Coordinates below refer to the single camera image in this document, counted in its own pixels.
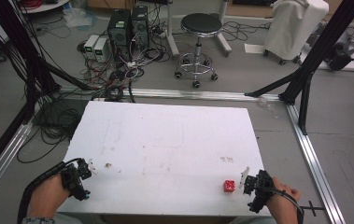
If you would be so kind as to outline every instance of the black stool seat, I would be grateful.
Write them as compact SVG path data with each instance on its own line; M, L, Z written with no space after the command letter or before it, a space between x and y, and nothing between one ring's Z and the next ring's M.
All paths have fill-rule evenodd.
M186 32L198 35L217 35L222 28L222 23L214 16L193 13L182 19L181 27Z

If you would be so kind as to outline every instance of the concrete floor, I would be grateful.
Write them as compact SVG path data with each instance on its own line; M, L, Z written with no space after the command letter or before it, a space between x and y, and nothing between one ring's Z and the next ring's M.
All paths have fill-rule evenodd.
M61 17L60 13L60 11L43 13L36 16L34 21L54 21ZM227 20L251 25L264 23L241 18ZM51 26L56 28L62 25L59 22ZM66 28L59 28L52 32L67 38L45 34L39 37L39 41L67 73L81 77L79 71L85 66L81 54L76 51L76 46L80 41L87 39L89 34L102 33L106 25L106 20L97 20L95 25L87 30L70 29L70 35ZM265 35L266 31L259 30L249 35L247 41L231 41L233 52L229 57L224 57L215 40L205 39L203 51L213 59L219 80L213 82L209 78L203 78L202 87L195 91L255 91L296 70L298 65L295 63L281 66L277 63L276 57L264 58L261 54L245 53L244 43L263 44ZM176 35L176 41L181 52L190 49L187 44L194 45L194 39L191 37ZM134 83L133 88L193 91L191 78L179 80L174 78L176 64L176 61L169 60L165 63L145 66L145 75ZM64 88L70 87L70 84L57 77L56 80ZM0 63L0 136L24 104L23 86L23 82L17 77L11 65L8 62ZM270 93L278 94L284 89L285 87L281 87ZM275 104L280 118L274 119L269 111L262 109L256 103L139 97L136 101L148 104L247 108L257 135L265 169L271 175L279 176L282 181L300 189L303 193L301 205L308 205L308 201L311 201L314 206L323 206L296 139L288 112L282 103ZM354 72L326 70L316 72L312 80L307 131L346 223L354 223ZM35 163L21 164L16 160L12 161L0 179L0 214L2 214L0 223L16 220L18 205L26 185L53 164L62 161L67 147L68 142L63 141L47 157ZM36 158L50 148L51 146L44 144L40 137L35 137L27 145L23 157ZM306 211L304 219L305 223L329 223L326 213L322 211L317 211L316 217L310 211ZM84 219L84 223L94 222Z

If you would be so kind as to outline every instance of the white table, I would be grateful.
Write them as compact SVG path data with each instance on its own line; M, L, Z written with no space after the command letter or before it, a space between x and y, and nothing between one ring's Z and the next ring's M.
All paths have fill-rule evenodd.
M89 102L65 161L92 160L91 198L59 212L168 216L270 216L248 211L254 193L223 192L263 169L245 108Z
M226 14L226 7L228 2L229 0L220 0L219 20L222 22L222 24ZM173 58L176 58L179 56L179 50L177 49L177 44L173 37L173 0L168 0L167 13L168 21L167 30L165 31L165 34L167 36L168 45L170 46ZM230 48L223 34L218 34L217 39L221 43L223 50L226 52L226 56L229 56L229 53L232 52L232 48Z

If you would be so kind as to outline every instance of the human hand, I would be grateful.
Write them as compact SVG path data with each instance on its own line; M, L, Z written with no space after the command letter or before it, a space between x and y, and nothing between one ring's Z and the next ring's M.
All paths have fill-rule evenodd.
M277 177L273 177L273 183L278 190L285 190L296 202L301 198L301 192L291 189L289 185L279 182ZM275 194L269 201L267 207L277 224L297 224L298 218L295 205L281 195Z
M61 175L54 175L36 187L31 196L28 217L53 218L58 207L68 198Z

